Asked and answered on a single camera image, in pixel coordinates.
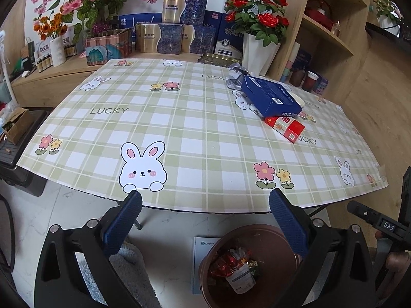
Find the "red basket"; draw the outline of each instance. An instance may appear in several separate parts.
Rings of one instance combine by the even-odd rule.
[[[308,4],[310,2],[318,2],[319,3],[319,7],[322,9],[323,8],[323,4],[327,5],[328,7],[328,12],[330,14],[330,18],[328,18],[327,16],[321,14],[317,9],[318,8],[311,8],[308,6]],[[331,7],[330,5],[324,1],[324,0],[309,0],[307,2],[307,7],[305,7],[305,11],[304,13],[309,17],[312,18],[314,21],[316,21],[317,23],[321,24],[322,26],[324,26],[324,28],[327,28],[328,30],[331,31],[332,29],[332,25],[334,24],[334,22],[331,20],[332,18],[332,11],[331,11]]]

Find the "red and white box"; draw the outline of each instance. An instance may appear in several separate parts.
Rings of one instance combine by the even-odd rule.
[[[292,117],[267,117],[264,122],[281,133],[292,143],[297,141],[305,126]]]

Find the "marble tile floor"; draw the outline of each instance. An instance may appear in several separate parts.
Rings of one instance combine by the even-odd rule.
[[[81,227],[91,218],[100,218],[117,203],[51,181],[40,197],[3,181],[0,181],[0,193],[8,200],[14,217],[14,282],[21,297],[34,307],[36,269],[49,227],[55,223],[63,229]],[[326,210],[316,217],[329,224]],[[138,220],[143,229],[139,231],[133,226],[129,238],[143,254],[151,284],[163,308],[208,307],[202,295],[193,295],[191,291],[194,237],[221,237],[254,223],[278,226],[271,214],[198,214],[147,207],[142,209]],[[0,203],[0,246],[9,258],[10,229],[3,203]]]

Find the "metal screw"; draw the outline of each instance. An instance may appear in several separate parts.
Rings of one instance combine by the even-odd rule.
[[[324,226],[324,221],[322,221],[321,219],[315,218],[315,219],[312,221],[312,224],[313,224],[314,226],[316,226],[317,228],[321,228],[322,226]]]
[[[359,233],[361,232],[361,227],[359,225],[352,225],[351,229],[355,232],[355,233]]]
[[[60,228],[59,225],[52,225],[52,226],[50,227],[50,232],[51,232],[51,233],[55,233],[56,231],[58,231],[59,228]]]
[[[87,227],[94,228],[99,222],[96,219],[91,219],[87,222]]]

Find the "black plastic storage box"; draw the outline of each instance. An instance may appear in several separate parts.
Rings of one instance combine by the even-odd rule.
[[[16,164],[28,142],[46,120],[51,110],[51,108],[30,110],[34,122],[26,133],[23,134],[17,145],[13,145],[8,140],[0,140],[0,179],[36,197],[42,195],[47,179],[22,167],[18,167]]]

